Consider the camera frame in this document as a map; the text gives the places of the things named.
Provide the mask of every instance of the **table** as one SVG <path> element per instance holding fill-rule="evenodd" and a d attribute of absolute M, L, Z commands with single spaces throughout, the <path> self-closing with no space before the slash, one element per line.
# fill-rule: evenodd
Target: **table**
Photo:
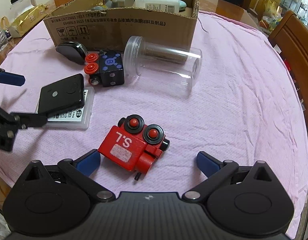
<path fill-rule="evenodd" d="M 6 59 L 8 53 L 22 40 L 22 38 L 9 39 L 9 44 L 2 51 L 0 51 L 0 65 Z"/>
<path fill-rule="evenodd" d="M 190 96 L 181 84 L 146 77 L 131 85 L 95 87 L 87 130 L 19 131 L 13 152 L 0 151 L 1 178 L 12 186 L 34 159 L 46 165 L 76 159 L 98 148 L 120 118 L 139 114 L 147 124 L 162 126 L 171 141 L 168 152 L 136 184 L 133 173 L 103 157 L 92 177 L 96 182 L 115 194 L 153 189 L 183 194 L 206 179 L 195 163 L 201 150 L 240 165 L 265 160 L 293 200 L 295 215 L 288 231 L 293 239 L 308 187 L 307 131 L 293 80 L 256 29 L 215 13 L 200 12 L 199 19 L 192 45 L 204 56 Z M 22 87 L 0 86 L 0 106 L 7 112 L 34 111 L 42 86 L 84 73 L 82 66 L 55 51 L 43 22 L 14 48 L 2 67 L 28 77 Z"/>
<path fill-rule="evenodd" d="M 224 0 L 199 0 L 199 9 L 202 11 L 217 13 L 258 29 L 257 24 L 248 15 L 246 10 Z"/>

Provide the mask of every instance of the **red rubber wheel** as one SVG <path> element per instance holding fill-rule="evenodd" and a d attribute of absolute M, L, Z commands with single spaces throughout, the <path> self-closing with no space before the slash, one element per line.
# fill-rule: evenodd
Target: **red rubber wheel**
<path fill-rule="evenodd" d="M 96 73 L 96 71 L 98 71 L 99 68 L 100 68 L 99 65 L 95 62 L 88 63 L 84 67 L 84 72 L 87 75 L 92 75 L 92 74 Z"/>
<path fill-rule="evenodd" d="M 92 62 L 96 62 L 98 58 L 99 58 L 99 55 L 97 53 L 90 53 L 86 55 L 85 61 L 87 63 L 92 63 Z"/>

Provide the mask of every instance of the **red toy train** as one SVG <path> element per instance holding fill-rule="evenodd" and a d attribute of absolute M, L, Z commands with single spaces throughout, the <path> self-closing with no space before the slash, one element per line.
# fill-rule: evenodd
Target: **red toy train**
<path fill-rule="evenodd" d="M 138 180 L 169 145 L 160 126 L 146 125 L 142 117 L 132 114 L 111 128 L 98 151 L 124 169 L 136 170 Z"/>

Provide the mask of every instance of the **black wheel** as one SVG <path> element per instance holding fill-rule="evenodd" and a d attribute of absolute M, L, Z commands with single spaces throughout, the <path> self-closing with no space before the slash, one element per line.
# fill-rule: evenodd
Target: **black wheel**
<path fill-rule="evenodd" d="M 102 80 L 98 74 L 90 75 L 90 82 L 92 86 L 102 85 Z"/>
<path fill-rule="evenodd" d="M 124 129 L 129 133 L 139 133 L 144 128 L 144 120 L 138 114 L 129 115 L 124 122 Z"/>
<path fill-rule="evenodd" d="M 126 120 L 126 118 L 125 118 L 125 117 L 122 117 L 122 118 L 119 120 L 119 122 L 117 123 L 117 126 L 118 126 L 118 127 L 121 127 L 121 125 L 124 123 L 125 120 Z"/>
<path fill-rule="evenodd" d="M 150 124 L 144 129 L 143 138 L 149 144 L 158 144 L 163 140 L 163 129 L 157 124 Z"/>
<path fill-rule="evenodd" d="M 167 140 L 166 138 L 164 138 L 164 140 L 163 140 L 159 149 L 161 151 L 165 152 L 169 148 L 169 146 L 170 146 L 170 140 Z"/>

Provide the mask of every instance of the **bottle cap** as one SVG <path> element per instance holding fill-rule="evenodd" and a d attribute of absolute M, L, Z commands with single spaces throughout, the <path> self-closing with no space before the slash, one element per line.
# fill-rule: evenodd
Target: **bottle cap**
<path fill-rule="evenodd" d="M 183 1 L 181 1 L 181 0 L 178 0 L 178 3 L 180 4 L 180 9 L 179 9 L 179 11 L 180 11 L 180 12 L 181 12 L 181 11 L 185 11 L 185 9 L 186 9 L 186 3 L 183 2 Z"/>
<path fill-rule="evenodd" d="M 117 0 L 119 7 L 132 7 L 134 0 Z"/>

